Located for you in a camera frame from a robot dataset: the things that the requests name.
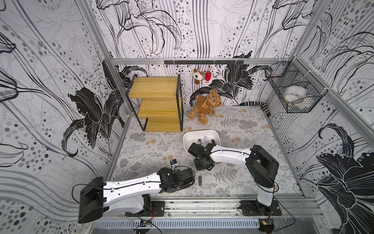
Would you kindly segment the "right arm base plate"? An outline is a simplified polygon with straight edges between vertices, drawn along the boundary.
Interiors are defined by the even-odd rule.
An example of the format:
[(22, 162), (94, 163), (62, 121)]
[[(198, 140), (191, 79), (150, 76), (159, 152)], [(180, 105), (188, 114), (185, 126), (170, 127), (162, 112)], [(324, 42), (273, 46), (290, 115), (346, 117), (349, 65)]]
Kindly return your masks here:
[(244, 216), (281, 216), (280, 205), (277, 201), (272, 201), (270, 207), (260, 204), (257, 200), (240, 201), (239, 209)]

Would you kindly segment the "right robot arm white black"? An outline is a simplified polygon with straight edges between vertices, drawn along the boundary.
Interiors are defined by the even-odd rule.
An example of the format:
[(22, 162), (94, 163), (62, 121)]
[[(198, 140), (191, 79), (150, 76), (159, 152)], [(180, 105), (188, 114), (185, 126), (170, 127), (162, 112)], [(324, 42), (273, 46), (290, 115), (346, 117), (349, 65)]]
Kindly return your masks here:
[(188, 153), (195, 157), (194, 163), (198, 171), (210, 171), (218, 162), (247, 168), (259, 187), (257, 204), (264, 208), (269, 208), (272, 205), (279, 162), (263, 147), (254, 145), (250, 149), (234, 149), (217, 145), (212, 141), (205, 147), (192, 143)]

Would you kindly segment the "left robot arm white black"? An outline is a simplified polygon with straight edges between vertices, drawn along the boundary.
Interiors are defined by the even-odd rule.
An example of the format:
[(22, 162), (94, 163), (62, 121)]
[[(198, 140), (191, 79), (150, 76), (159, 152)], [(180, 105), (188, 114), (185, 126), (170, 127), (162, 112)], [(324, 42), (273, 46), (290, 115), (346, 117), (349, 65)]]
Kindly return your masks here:
[(80, 191), (78, 223), (103, 217), (105, 212), (132, 216), (153, 216), (157, 209), (151, 195), (174, 193), (191, 187), (195, 172), (164, 167), (158, 172), (126, 181), (104, 181), (96, 177)]

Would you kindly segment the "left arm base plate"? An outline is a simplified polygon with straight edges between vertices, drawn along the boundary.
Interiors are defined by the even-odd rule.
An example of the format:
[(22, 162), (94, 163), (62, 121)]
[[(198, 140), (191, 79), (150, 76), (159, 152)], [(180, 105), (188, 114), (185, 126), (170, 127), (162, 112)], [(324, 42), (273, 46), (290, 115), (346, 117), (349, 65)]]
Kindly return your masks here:
[(165, 201), (152, 200), (150, 195), (133, 197), (132, 207), (125, 213), (127, 217), (163, 217)]

